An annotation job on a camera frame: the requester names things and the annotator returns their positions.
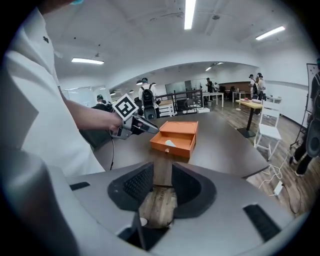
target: table leg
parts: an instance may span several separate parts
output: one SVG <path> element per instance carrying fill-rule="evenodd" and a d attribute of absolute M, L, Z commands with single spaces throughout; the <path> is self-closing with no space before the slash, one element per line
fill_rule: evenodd
<path fill-rule="evenodd" d="M 248 124 L 247 124 L 246 128 L 237 129 L 245 138 L 250 138 L 250 137 L 256 136 L 256 134 L 250 130 L 253 115 L 254 115 L 254 109 L 251 108 L 250 109 L 250 116 L 249 116 L 249 120 L 248 120 Z"/>

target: cardboard box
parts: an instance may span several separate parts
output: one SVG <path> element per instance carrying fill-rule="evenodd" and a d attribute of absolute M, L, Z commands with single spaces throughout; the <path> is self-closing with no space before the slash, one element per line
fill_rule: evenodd
<path fill-rule="evenodd" d="M 190 158 L 196 144 L 198 122 L 165 122 L 150 140 L 151 147 L 177 156 Z M 172 141 L 174 146 L 166 145 Z"/>

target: white sleeve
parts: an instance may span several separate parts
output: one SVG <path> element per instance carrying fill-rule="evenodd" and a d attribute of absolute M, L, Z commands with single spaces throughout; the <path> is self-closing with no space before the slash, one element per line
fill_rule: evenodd
<path fill-rule="evenodd" d="M 153 96 L 156 97 L 157 96 L 157 89 L 154 85 L 151 87 L 151 91 L 153 93 Z"/>
<path fill-rule="evenodd" d="M 141 99 L 142 99 L 142 89 L 140 88 L 139 89 L 139 92 L 138 92 L 138 97 L 139 97 L 139 100 L 141 101 Z"/>

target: black cable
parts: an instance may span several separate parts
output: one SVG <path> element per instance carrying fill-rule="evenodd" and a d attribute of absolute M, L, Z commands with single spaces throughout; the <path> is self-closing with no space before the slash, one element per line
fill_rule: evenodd
<path fill-rule="evenodd" d="M 290 194 L 289 194 L 289 191 L 288 191 L 287 187 L 286 187 L 285 185 L 282 185 L 282 186 L 285 188 L 285 190 L 286 190 L 286 192 L 287 192 L 287 194 L 288 194 L 290 210 L 291 210 L 291 212 L 293 212 L 293 213 L 296 215 L 296 214 L 300 211 L 300 209 L 301 209 L 301 191 L 299 190 L 298 180 L 297 180 L 297 179 L 295 180 L 295 184 L 296 184 L 296 189 L 297 189 L 298 192 L 299 192 L 299 209 L 298 209 L 296 212 L 293 210 L 293 207 L 292 207 L 292 205 L 291 205 Z"/>
<path fill-rule="evenodd" d="M 114 165 L 114 158 L 115 158 L 115 142 L 114 142 L 114 138 L 112 137 L 110 131 L 108 132 L 108 134 L 111 137 L 111 141 L 112 141 L 112 145 L 113 145 L 113 156 L 112 156 L 112 162 L 111 162 L 111 166 L 110 166 L 110 170 L 112 169 L 112 166 Z"/>

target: hand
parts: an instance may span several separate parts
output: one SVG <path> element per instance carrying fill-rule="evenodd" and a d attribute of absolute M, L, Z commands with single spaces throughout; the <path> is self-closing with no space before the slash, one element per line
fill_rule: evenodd
<path fill-rule="evenodd" d="M 113 132 L 117 132 L 119 127 L 123 125 L 123 120 L 116 112 L 108 113 L 108 114 L 109 114 L 109 118 L 107 120 L 106 129 Z"/>

